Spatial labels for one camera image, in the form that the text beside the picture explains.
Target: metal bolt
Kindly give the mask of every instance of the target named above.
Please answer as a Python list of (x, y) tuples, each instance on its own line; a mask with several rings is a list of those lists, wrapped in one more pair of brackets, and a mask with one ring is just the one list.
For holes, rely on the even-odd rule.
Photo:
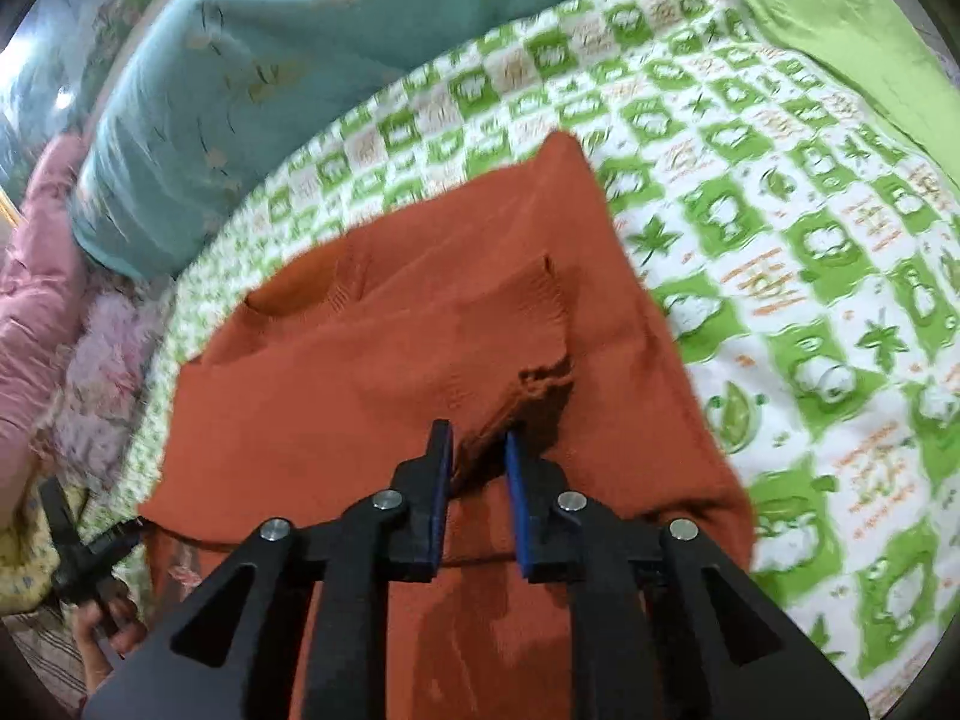
[(268, 519), (260, 527), (260, 537), (266, 538), (267, 541), (280, 541), (282, 538), (287, 538), (289, 533), (290, 521), (282, 517)]
[(584, 506), (587, 506), (587, 496), (584, 493), (578, 493), (576, 490), (567, 490), (566, 493), (560, 493), (557, 496), (557, 506), (565, 512), (579, 512)]
[(692, 519), (675, 519), (670, 523), (670, 536), (678, 541), (693, 541), (699, 532), (700, 528)]
[(373, 493), (373, 507), (380, 509), (381, 512), (389, 512), (403, 503), (403, 495), (396, 490), (381, 490), (379, 493)]

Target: teal blanket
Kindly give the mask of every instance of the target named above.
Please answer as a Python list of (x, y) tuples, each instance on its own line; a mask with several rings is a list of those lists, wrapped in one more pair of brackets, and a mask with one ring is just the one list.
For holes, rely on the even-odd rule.
[(317, 130), (560, 1), (171, 0), (98, 124), (71, 203), (77, 240), (122, 274), (177, 274)]

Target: orange sweater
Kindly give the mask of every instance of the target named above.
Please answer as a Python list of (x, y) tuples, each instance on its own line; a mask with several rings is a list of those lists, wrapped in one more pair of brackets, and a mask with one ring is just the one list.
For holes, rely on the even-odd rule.
[[(692, 517), (749, 561), (747, 498), (568, 135), (251, 293), (181, 372), (141, 512), (219, 543), (268, 517), (334, 518), (421, 453), (433, 418), (453, 423), (459, 490), (491, 475), (484, 449), (522, 419), (576, 490), (624, 517)], [(390, 717), (562, 716), (563, 594), (504, 562), (502, 478), (449, 518), (445, 565), (459, 567), (391, 591)]]

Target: yellow patterned fabric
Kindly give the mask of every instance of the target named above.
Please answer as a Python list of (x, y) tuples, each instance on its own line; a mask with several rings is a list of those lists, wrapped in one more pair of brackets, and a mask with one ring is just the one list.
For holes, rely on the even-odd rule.
[[(10, 528), (0, 530), (0, 614), (36, 608), (50, 592), (50, 578), (59, 563), (40, 504), (42, 474), (30, 484)], [(86, 502), (86, 488), (66, 485), (67, 503), (78, 517)]]

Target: cartoon sheep print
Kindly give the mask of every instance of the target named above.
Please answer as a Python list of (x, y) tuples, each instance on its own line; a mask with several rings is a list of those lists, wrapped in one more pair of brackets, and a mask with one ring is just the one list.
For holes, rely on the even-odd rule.
[(119, 499), (149, 492), (179, 363), (244, 293), (566, 129), (751, 495), (755, 579), (880, 716), (960, 608), (960, 205), (856, 92), (759, 34), (740, 0), (573, 0), (346, 114), (179, 279)]

